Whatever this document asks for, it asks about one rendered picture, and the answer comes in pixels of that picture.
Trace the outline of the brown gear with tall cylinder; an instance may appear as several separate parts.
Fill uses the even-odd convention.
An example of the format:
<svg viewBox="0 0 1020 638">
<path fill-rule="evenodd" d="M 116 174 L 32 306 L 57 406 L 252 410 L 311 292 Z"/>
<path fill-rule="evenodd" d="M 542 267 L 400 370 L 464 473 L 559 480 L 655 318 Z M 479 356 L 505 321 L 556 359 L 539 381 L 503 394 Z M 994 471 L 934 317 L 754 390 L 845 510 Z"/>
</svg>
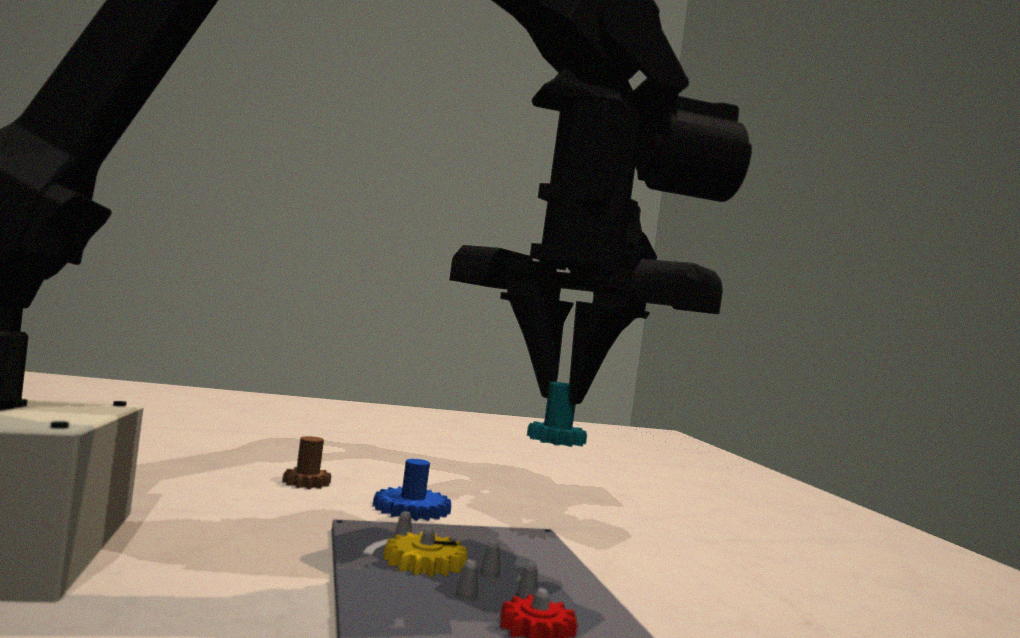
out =
<svg viewBox="0 0 1020 638">
<path fill-rule="evenodd" d="M 320 470 L 324 439 L 314 436 L 300 437 L 297 467 L 286 469 L 282 482 L 295 488 L 322 489 L 329 487 L 332 473 Z"/>
</svg>

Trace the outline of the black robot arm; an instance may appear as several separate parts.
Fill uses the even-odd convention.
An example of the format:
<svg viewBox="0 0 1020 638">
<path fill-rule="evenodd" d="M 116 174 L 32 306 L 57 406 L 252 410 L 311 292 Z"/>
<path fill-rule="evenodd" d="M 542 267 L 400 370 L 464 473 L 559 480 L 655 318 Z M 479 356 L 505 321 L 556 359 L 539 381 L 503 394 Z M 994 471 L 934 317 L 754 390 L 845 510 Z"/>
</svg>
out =
<svg viewBox="0 0 1020 638">
<path fill-rule="evenodd" d="M 558 72 L 532 98 L 560 111 L 552 171 L 591 169 L 652 190 L 725 202 L 752 143 L 740 107 L 688 87 L 654 0 L 491 0 L 525 27 Z M 44 280 L 79 265 L 112 211 L 96 175 L 218 0 L 106 0 L 13 122 L 0 129 L 0 411 L 22 399 Z M 647 78 L 633 90 L 629 79 Z"/>
</svg>

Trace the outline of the yellow gear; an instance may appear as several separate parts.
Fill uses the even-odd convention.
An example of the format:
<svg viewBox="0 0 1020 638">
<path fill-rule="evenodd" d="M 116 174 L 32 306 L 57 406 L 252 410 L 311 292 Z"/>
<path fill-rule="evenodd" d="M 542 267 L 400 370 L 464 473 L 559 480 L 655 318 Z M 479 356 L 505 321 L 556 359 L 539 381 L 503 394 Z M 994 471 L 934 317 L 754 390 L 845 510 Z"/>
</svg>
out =
<svg viewBox="0 0 1020 638">
<path fill-rule="evenodd" d="M 429 577 L 435 574 L 449 576 L 449 571 L 460 573 L 461 568 L 467 561 L 466 547 L 462 547 L 460 542 L 451 542 L 450 537 L 440 538 L 435 534 L 435 545 L 427 546 L 420 543 L 420 535 L 407 533 L 405 537 L 395 535 L 394 539 L 388 539 L 384 549 L 384 560 L 388 560 L 388 566 L 399 566 L 398 571 L 412 571 L 414 576 L 426 573 Z"/>
</svg>

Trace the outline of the red gear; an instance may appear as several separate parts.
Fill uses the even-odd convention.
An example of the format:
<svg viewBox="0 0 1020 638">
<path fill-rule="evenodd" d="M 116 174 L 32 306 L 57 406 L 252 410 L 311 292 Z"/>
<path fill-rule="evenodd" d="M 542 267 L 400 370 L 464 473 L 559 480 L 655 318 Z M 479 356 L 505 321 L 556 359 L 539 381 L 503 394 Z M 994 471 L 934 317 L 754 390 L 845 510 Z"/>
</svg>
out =
<svg viewBox="0 0 1020 638">
<path fill-rule="evenodd" d="M 549 602 L 548 611 L 538 611 L 531 607 L 533 597 L 522 600 L 513 597 L 501 608 L 500 627 L 511 629 L 511 637 L 526 638 L 569 638 L 576 637 L 577 621 L 574 611 L 564 610 L 564 603 Z"/>
</svg>

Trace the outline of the teal gear with tall hub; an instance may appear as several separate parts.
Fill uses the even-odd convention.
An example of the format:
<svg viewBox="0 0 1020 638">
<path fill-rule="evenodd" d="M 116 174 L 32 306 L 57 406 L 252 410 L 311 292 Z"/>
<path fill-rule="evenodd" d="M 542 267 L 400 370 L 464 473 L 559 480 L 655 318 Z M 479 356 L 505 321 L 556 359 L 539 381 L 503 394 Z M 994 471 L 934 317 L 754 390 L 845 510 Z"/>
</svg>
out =
<svg viewBox="0 0 1020 638">
<path fill-rule="evenodd" d="M 586 431 L 573 427 L 576 404 L 570 403 L 568 383 L 550 382 L 544 422 L 529 423 L 527 435 L 540 443 L 568 447 L 586 445 Z"/>
</svg>

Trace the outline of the white curved strip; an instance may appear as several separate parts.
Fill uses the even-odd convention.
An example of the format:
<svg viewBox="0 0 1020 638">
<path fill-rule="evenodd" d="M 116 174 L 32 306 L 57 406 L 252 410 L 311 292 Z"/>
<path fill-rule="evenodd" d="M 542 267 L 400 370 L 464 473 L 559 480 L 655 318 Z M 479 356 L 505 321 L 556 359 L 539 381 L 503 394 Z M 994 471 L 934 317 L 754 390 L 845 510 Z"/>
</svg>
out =
<svg viewBox="0 0 1020 638">
<path fill-rule="evenodd" d="M 377 549 L 381 548 L 382 546 L 386 546 L 387 541 L 388 540 L 382 540 L 380 542 L 377 542 L 377 543 L 374 543 L 374 544 L 370 545 L 369 547 L 367 547 L 365 549 L 365 551 L 363 552 L 363 554 L 365 554 L 365 555 L 373 555 L 373 553 Z"/>
</svg>

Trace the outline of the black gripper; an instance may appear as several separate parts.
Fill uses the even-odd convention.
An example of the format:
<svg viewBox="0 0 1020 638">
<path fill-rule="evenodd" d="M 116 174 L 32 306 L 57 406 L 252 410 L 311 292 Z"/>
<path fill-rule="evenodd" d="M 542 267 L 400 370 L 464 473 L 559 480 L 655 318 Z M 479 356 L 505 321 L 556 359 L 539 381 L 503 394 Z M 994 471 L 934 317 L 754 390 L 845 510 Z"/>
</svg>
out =
<svg viewBox="0 0 1020 638">
<path fill-rule="evenodd" d="M 633 181 L 610 171 L 558 169 L 540 183 L 547 201 L 542 244 L 530 256 L 497 247 L 462 245 L 452 258 L 451 281 L 507 289 L 524 336 L 541 396 L 557 382 L 563 326 L 574 303 L 562 289 L 593 292 L 593 303 L 576 301 L 570 403 L 581 404 L 611 346 L 646 303 L 676 310 L 720 314 L 722 280 L 695 263 L 641 259 L 628 269 L 623 257 Z M 533 261 L 533 259 L 539 261 Z M 557 269 L 571 268 L 570 273 Z M 603 271 L 603 276 L 588 275 Z"/>
</svg>

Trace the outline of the blue gear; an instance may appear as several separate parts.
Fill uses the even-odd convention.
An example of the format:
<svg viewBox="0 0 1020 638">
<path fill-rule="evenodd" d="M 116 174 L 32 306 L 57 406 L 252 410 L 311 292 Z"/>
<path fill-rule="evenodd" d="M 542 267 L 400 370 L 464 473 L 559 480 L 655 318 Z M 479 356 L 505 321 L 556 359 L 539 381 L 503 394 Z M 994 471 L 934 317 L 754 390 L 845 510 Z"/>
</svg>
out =
<svg viewBox="0 0 1020 638">
<path fill-rule="evenodd" d="M 415 521 L 451 514 L 451 499 L 427 490 L 430 462 L 422 459 L 407 459 L 405 462 L 403 485 L 398 488 L 388 487 L 376 491 L 372 506 L 381 510 L 381 514 L 400 516 L 403 511 L 410 513 Z"/>
</svg>

